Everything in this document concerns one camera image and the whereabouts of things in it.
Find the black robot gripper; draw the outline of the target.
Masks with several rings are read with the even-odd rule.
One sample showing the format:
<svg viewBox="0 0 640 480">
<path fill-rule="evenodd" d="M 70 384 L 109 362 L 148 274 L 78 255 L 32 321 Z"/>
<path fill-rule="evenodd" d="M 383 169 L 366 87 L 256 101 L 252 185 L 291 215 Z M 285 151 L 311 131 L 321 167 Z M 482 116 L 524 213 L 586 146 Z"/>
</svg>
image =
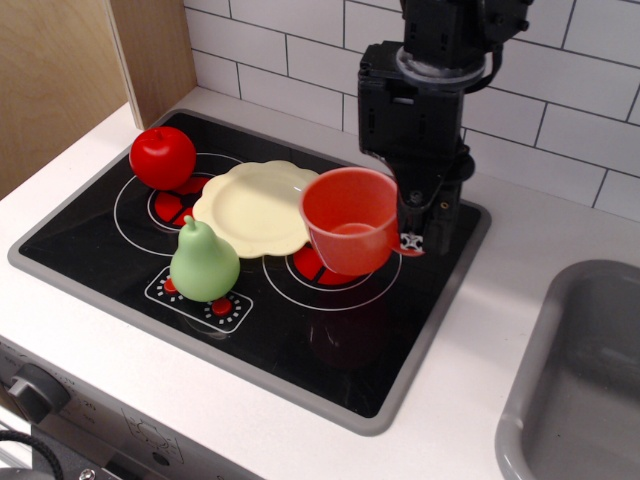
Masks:
<svg viewBox="0 0 640 480">
<path fill-rule="evenodd" d="M 461 140 L 460 88 L 418 79 L 399 42 L 367 47 L 359 65 L 360 150 L 383 161 L 398 185 L 401 253 L 445 255 L 474 164 Z M 427 210 L 426 200 L 431 200 Z"/>
</svg>

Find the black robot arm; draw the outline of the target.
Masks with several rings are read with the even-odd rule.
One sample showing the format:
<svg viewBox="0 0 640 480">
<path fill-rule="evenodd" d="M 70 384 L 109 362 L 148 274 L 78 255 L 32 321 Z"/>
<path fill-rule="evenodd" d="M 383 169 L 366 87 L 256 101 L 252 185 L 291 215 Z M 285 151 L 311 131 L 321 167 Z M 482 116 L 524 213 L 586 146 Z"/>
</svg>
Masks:
<svg viewBox="0 0 640 480">
<path fill-rule="evenodd" d="M 486 88 L 504 44 L 528 29 L 527 1 L 404 1 L 404 37 L 369 45 L 358 72 L 359 146 L 392 172 L 395 248 L 444 255 L 475 162 L 466 96 Z"/>
</svg>

